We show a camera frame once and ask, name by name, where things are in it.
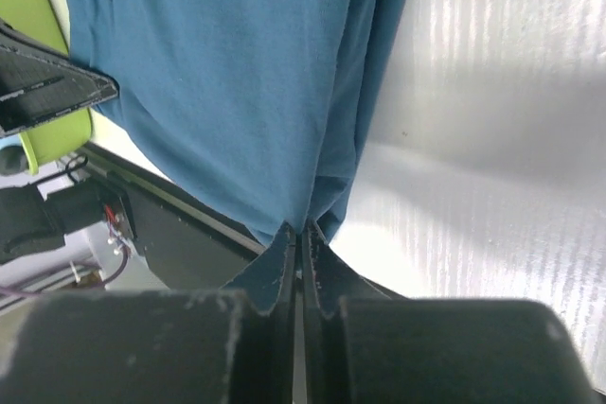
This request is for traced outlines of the dark blue t shirt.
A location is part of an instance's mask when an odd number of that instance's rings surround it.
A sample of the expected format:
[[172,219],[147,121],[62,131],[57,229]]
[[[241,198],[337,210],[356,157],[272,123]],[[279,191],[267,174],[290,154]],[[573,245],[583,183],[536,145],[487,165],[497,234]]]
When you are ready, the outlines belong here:
[[333,237],[404,0],[66,0],[71,58],[113,77],[98,110],[167,177],[269,243]]

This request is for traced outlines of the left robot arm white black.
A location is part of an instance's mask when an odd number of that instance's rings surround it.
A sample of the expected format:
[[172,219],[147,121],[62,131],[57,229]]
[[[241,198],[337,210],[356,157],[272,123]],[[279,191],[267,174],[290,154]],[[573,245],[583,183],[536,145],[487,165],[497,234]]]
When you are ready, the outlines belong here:
[[[91,106],[118,95],[116,82],[70,62],[8,23],[1,25],[1,136],[16,136],[20,157],[5,170],[36,174],[82,147],[91,135]],[[125,193],[94,177],[43,195],[44,179],[1,190],[1,261],[61,248],[66,235],[107,220],[130,237]]]

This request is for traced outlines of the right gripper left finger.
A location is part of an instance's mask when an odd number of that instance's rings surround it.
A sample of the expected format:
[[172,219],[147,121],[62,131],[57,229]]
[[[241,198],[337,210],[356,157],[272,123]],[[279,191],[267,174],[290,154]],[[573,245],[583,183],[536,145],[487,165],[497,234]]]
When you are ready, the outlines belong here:
[[296,233],[283,223],[266,250],[222,286],[241,291],[256,312],[271,314],[278,305],[290,305],[294,289]]

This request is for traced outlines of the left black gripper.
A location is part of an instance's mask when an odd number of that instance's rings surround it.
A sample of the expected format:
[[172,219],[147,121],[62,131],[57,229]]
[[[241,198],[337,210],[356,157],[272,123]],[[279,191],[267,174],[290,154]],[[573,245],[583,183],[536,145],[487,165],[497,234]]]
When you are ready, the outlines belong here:
[[1,23],[1,135],[114,99],[117,82]]

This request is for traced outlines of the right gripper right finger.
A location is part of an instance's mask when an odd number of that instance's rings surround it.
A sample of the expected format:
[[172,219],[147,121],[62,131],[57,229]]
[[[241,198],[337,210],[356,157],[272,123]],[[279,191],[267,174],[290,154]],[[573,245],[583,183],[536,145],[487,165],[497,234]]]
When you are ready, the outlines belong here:
[[342,298],[392,299],[393,292],[354,271],[329,246],[315,221],[308,220],[302,234],[302,272],[311,285],[312,303],[332,317]]

